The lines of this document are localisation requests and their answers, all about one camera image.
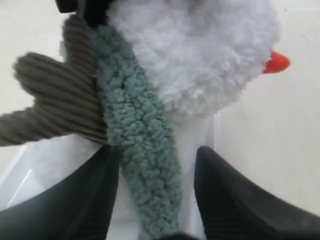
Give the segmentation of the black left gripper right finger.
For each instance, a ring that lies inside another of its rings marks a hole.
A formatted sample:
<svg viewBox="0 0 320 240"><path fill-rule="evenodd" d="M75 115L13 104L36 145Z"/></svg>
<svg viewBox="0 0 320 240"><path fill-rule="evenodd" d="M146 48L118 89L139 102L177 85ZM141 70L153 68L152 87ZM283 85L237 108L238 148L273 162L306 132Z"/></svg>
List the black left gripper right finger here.
<svg viewBox="0 0 320 240"><path fill-rule="evenodd" d="M208 240L318 240L320 218L262 189L208 146L196 153L194 190Z"/></svg>

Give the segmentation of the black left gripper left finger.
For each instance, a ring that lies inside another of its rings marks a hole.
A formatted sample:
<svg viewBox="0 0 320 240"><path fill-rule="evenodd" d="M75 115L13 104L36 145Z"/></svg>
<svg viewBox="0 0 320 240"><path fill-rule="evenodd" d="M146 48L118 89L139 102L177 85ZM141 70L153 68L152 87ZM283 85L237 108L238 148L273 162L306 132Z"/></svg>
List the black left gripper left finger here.
<svg viewBox="0 0 320 240"><path fill-rule="evenodd" d="M101 147L71 175L0 212L2 240L104 240L118 190L121 153Z"/></svg>

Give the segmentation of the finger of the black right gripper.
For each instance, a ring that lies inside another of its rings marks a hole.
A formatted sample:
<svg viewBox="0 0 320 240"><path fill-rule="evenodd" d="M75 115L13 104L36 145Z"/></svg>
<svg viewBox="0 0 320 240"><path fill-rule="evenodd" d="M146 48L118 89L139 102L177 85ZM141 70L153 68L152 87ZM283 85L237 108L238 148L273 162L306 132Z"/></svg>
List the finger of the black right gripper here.
<svg viewBox="0 0 320 240"><path fill-rule="evenodd" d="M60 13L77 12L84 18L89 27L98 27L107 22L106 12L112 4L112 0L56 0L56 6Z"/></svg>

